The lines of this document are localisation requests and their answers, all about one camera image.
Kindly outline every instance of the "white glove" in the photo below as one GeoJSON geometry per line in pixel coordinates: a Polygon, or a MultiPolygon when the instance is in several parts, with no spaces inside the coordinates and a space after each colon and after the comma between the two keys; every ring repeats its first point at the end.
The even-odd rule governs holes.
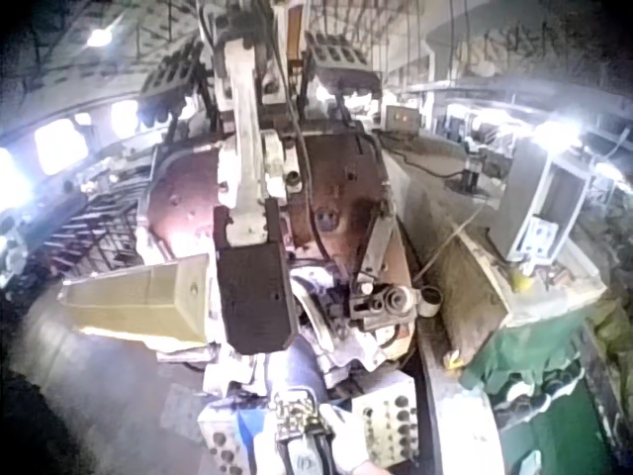
{"type": "Polygon", "coordinates": [[[338,472],[350,474],[367,462],[369,453],[363,422],[330,404],[321,404],[318,411],[334,432],[332,457],[338,472]]]}
{"type": "Polygon", "coordinates": [[[257,475],[286,475],[284,461],[277,452],[276,429],[275,414],[268,413],[264,419],[264,429],[253,440],[257,475]]]}

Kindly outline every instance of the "factory machinery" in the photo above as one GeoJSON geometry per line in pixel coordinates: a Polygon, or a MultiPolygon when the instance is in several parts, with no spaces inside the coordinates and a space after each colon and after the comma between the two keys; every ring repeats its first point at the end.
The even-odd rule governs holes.
{"type": "Polygon", "coordinates": [[[203,40],[164,58],[138,98],[148,127],[177,118],[187,96],[204,104],[200,131],[172,119],[151,156],[136,208],[144,265],[66,281],[59,296],[84,332],[204,371],[200,428],[231,475],[254,468],[248,414],[262,407],[286,452],[314,437],[322,473],[326,400],[363,419],[379,465],[419,454],[415,386],[399,360],[420,293],[381,149],[345,107],[351,95],[379,100],[381,81],[344,37],[305,32],[298,54],[301,15],[289,12],[256,0],[212,17],[199,5],[203,40]]]}

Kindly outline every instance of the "factory ceiling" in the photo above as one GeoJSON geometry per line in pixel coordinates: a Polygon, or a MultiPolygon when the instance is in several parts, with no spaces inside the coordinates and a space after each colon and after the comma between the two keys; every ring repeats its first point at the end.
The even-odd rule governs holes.
{"type": "MultiPolygon", "coordinates": [[[[201,3],[206,14],[217,15],[226,1],[201,3]]],[[[615,47],[624,46],[622,36],[604,21],[598,4],[575,0],[308,2],[309,28],[343,34],[365,49],[392,88],[447,78],[457,84],[473,77],[521,75],[627,96],[633,82],[633,57],[627,47],[615,47]]],[[[37,2],[23,28],[2,45],[0,143],[59,114],[134,97],[166,54],[199,35],[196,10],[196,0],[37,2]],[[104,47],[87,46],[91,32],[99,29],[110,31],[112,41],[104,47]]],[[[633,106],[629,114],[627,102],[623,103],[626,107],[614,104],[616,113],[633,120],[633,106]]]]}

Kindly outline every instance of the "rusty metal plate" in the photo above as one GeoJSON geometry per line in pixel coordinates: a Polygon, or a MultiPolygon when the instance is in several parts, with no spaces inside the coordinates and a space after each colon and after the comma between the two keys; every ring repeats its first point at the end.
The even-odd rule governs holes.
{"type": "MultiPolygon", "coordinates": [[[[313,207],[321,239],[330,256],[352,272],[368,237],[372,209],[385,198],[384,168],[370,144],[355,135],[308,136],[306,147],[313,175],[313,207]]],[[[305,161],[301,159],[300,162],[304,166],[305,161]]],[[[303,191],[292,195],[288,205],[297,257],[320,258],[305,200],[303,191]]],[[[394,233],[385,255],[389,276],[381,277],[410,285],[403,249],[400,234],[394,233]]]]}
{"type": "Polygon", "coordinates": [[[184,154],[157,177],[147,207],[150,229],[175,257],[214,249],[218,206],[218,152],[184,154]]]}

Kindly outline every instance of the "ceiling light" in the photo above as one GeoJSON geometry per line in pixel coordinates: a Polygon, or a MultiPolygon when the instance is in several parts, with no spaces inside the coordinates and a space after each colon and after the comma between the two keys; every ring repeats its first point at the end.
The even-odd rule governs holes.
{"type": "Polygon", "coordinates": [[[92,126],[92,118],[87,112],[75,114],[75,122],[80,126],[92,126]]]}
{"type": "Polygon", "coordinates": [[[91,48],[102,48],[106,45],[109,45],[111,41],[112,32],[110,31],[110,29],[97,29],[92,31],[86,45],[91,48]]]}
{"type": "Polygon", "coordinates": [[[570,146],[580,146],[581,128],[575,124],[548,121],[534,129],[533,140],[550,153],[562,153],[570,146]]]}

